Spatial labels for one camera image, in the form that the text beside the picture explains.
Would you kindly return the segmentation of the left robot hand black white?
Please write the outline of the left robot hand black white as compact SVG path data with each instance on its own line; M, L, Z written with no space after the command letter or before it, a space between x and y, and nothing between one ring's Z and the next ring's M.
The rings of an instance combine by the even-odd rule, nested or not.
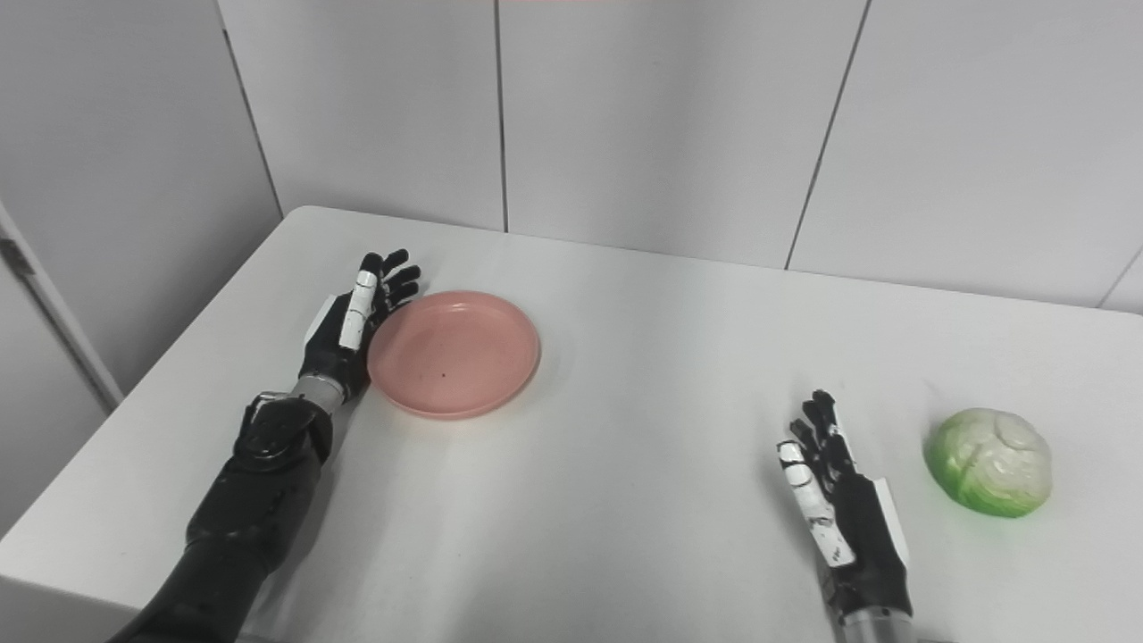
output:
M421 268L407 249L366 254L355 284L334 296L304 346L299 378L320 378L339 389L339 405L369 384L366 357L375 333L395 310L417 296Z

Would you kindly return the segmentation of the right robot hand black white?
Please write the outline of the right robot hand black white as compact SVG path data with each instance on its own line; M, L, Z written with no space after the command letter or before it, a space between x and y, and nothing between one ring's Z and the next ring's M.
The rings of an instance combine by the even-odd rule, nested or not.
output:
M823 598L842 635L912 629L909 552L889 482L858 471L826 389L813 391L789 424L777 460L812 535Z

